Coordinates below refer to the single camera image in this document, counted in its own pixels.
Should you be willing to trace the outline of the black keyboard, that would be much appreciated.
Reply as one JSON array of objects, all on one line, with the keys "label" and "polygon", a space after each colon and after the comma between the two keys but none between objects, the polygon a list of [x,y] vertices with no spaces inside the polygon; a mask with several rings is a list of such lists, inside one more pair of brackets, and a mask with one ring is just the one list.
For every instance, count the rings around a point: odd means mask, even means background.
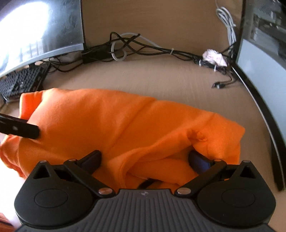
[{"label": "black keyboard", "polygon": [[1,77],[1,96],[6,102],[16,102],[23,93],[36,92],[43,87],[50,68],[51,63],[44,62]]}]

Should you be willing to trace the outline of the crumpled white paper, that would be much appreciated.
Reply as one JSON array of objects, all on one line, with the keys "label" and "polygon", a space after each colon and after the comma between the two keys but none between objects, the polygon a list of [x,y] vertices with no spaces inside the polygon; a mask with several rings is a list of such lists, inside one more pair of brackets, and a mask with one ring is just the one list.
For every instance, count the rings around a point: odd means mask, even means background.
[{"label": "crumpled white paper", "polygon": [[206,50],[202,54],[202,58],[204,61],[207,61],[213,65],[216,65],[219,67],[227,67],[227,63],[225,59],[223,58],[222,54],[213,49]]}]

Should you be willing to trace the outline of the left curved monitor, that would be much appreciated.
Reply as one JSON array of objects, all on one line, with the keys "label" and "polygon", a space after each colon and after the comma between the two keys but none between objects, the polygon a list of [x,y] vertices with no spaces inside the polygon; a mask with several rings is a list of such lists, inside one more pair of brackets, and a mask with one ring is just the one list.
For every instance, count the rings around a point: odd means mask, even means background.
[{"label": "left curved monitor", "polygon": [[81,1],[1,1],[1,76],[83,48]]}]

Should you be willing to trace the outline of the orange garment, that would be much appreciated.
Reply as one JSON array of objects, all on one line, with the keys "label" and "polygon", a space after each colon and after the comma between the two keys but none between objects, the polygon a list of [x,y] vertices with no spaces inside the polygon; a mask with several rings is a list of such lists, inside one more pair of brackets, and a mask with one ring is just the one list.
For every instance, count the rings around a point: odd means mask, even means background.
[{"label": "orange garment", "polygon": [[188,153],[229,164],[240,159],[245,129],[209,111],[115,90],[49,89],[21,96],[19,116],[37,125],[37,140],[8,135],[1,160],[22,178],[42,160],[51,164],[83,158],[94,150],[102,163],[94,177],[114,190],[176,190],[197,176]]}]

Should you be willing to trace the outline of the right computer monitor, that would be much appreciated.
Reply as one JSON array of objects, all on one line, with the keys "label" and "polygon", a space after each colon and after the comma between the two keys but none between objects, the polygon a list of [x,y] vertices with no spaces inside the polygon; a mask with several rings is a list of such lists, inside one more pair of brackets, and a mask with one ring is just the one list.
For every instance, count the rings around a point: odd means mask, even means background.
[{"label": "right computer monitor", "polygon": [[268,128],[272,169],[285,190],[285,1],[243,1],[233,70]]}]

